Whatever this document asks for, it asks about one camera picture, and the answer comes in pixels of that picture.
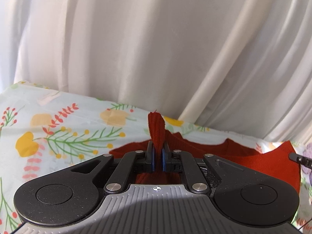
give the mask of red sweater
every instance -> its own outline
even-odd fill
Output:
[[[162,172],[161,149],[167,141],[171,151],[180,149],[190,152],[195,158],[202,158],[204,154],[211,153],[228,159],[237,164],[251,168],[281,179],[292,185],[299,193],[300,165],[289,160],[288,155],[294,152],[289,141],[268,153],[260,154],[255,149],[244,147],[231,139],[226,139],[219,145],[203,145],[183,139],[180,133],[172,134],[165,130],[165,122],[159,113],[148,115],[149,131],[155,146],[155,172],[137,175],[137,184],[177,184],[180,177],[177,173]],[[134,150],[146,150],[149,140],[139,143],[130,143],[111,150],[115,158],[121,158],[125,153]]]

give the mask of metal screw head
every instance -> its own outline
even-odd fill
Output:
[[[106,189],[110,191],[117,191],[121,189],[121,185],[118,183],[110,183],[106,186]]]
[[[204,191],[206,190],[208,187],[206,184],[204,183],[195,183],[194,185],[192,185],[192,188],[196,191]]]

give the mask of white curtain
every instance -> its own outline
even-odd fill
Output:
[[[2,89],[28,80],[306,143],[311,77],[312,0],[0,0]]]

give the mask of yellow flower print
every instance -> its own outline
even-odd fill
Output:
[[[39,149],[39,144],[33,141],[34,135],[32,132],[26,132],[20,138],[17,139],[15,148],[18,151],[18,154],[25,158],[32,156]]]
[[[101,119],[109,126],[122,127],[126,125],[129,114],[122,110],[105,110],[99,114]]]
[[[177,127],[182,126],[182,124],[184,123],[183,120],[176,120],[176,119],[169,118],[169,117],[167,117],[167,116],[164,116],[163,118],[164,118],[164,120],[167,121],[170,125],[177,126]]]
[[[30,125],[35,126],[48,126],[51,124],[52,116],[48,113],[38,113],[32,116]]]
[[[282,143],[269,143],[269,144],[268,144],[268,148],[269,148],[270,150],[274,150],[274,149],[276,149],[277,147],[279,147],[281,144],[282,144]]]

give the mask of gray ribbed plate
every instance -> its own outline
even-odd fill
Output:
[[[254,228],[237,224],[219,213],[206,195],[188,192],[183,185],[131,185],[108,195],[90,217],[74,225],[45,228],[29,223],[20,234],[296,234],[291,224]]]

